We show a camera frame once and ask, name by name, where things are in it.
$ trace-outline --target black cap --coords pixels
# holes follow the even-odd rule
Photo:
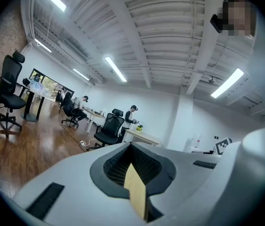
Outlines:
[[[135,105],[133,105],[132,107],[131,107],[131,109],[135,109],[136,111],[137,111],[137,107],[135,106]]]

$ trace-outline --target security camera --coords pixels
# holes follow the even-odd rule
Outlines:
[[[214,77],[212,76],[211,78],[209,78],[209,83],[214,84],[215,80]]]

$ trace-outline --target black mesh chair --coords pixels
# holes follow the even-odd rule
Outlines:
[[[23,99],[13,94],[15,92],[18,75],[22,69],[21,63],[23,63],[24,60],[24,56],[18,51],[15,51],[13,57],[10,55],[5,57],[2,67],[0,80],[0,103],[4,104],[3,107],[7,108],[7,114],[3,115],[0,113],[0,125],[5,130],[6,137],[9,137],[8,122],[19,126],[19,129],[22,130],[22,126],[15,122],[15,116],[9,116],[9,111],[13,112],[13,110],[20,109],[26,104]]]
[[[69,122],[70,125],[69,127],[71,127],[71,124],[74,124],[77,126],[77,128],[79,127],[78,122],[76,121],[77,118],[77,113],[79,112],[79,109],[74,109],[74,104],[71,100],[72,94],[70,92],[67,92],[64,100],[62,101],[61,105],[60,105],[60,109],[63,108],[64,113],[70,117],[70,119],[65,119],[61,121],[61,124],[63,124],[63,122]]]
[[[112,113],[108,113],[104,125],[98,126],[94,137],[102,142],[102,145],[95,143],[95,146],[89,147],[86,150],[98,149],[107,145],[114,145],[118,139],[118,132],[125,119],[123,117],[123,111],[113,109]]]

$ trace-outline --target brick wall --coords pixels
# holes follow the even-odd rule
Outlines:
[[[6,55],[19,52],[27,45],[21,18],[20,0],[13,0],[0,15],[0,76]]]

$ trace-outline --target black rectangular slot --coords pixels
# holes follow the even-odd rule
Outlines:
[[[27,212],[43,220],[64,189],[63,185],[51,183],[27,208]]]
[[[211,163],[211,162],[206,162],[206,161],[195,161],[195,162],[193,162],[193,165],[203,167],[203,168],[214,169],[217,164]]]

